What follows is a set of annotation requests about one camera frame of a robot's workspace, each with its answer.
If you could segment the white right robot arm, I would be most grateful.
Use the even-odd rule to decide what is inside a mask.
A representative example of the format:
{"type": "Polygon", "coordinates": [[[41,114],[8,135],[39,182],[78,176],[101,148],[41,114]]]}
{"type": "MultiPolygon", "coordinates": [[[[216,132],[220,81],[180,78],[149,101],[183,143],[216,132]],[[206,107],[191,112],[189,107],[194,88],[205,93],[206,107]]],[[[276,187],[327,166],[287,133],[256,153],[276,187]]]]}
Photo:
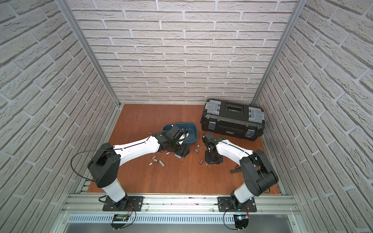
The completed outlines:
{"type": "Polygon", "coordinates": [[[211,133],[205,134],[202,140],[207,148],[207,164],[221,164],[226,157],[241,168],[244,183],[231,193],[231,205],[236,209],[278,183],[279,177],[264,151],[244,149],[223,137],[215,138],[211,133]]]}

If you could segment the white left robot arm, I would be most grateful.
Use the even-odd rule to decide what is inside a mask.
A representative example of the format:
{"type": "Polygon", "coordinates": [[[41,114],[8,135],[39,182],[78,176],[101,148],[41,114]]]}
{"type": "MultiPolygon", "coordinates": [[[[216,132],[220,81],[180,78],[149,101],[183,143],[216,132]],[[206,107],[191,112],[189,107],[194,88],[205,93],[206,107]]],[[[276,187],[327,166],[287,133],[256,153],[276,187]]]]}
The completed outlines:
{"type": "Polygon", "coordinates": [[[87,168],[98,188],[104,190],[109,200],[121,203],[127,200],[127,193],[118,181],[119,167],[138,157],[157,153],[173,152],[181,157],[189,154],[189,146],[184,141],[189,130],[172,125],[168,130],[151,134],[145,139],[128,144],[102,144],[89,161],[87,168]]]}

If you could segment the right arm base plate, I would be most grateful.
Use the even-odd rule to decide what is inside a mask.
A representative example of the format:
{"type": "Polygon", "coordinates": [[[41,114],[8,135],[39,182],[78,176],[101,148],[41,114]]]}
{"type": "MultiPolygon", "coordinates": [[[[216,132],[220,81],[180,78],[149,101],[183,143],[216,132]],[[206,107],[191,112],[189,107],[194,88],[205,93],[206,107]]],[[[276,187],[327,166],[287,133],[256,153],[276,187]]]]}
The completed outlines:
{"type": "Polygon", "coordinates": [[[240,203],[234,197],[217,197],[219,212],[257,212],[256,203],[253,198],[240,203]]]}

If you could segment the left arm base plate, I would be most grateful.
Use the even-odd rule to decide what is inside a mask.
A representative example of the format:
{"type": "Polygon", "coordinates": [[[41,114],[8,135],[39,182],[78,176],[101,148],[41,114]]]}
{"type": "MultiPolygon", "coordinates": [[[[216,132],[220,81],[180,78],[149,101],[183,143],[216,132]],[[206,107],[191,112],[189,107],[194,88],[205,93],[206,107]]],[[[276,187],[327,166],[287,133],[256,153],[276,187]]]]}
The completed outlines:
{"type": "Polygon", "coordinates": [[[103,211],[105,212],[125,212],[133,209],[136,212],[141,211],[143,196],[126,196],[119,202],[112,201],[108,196],[104,201],[103,211]]]}

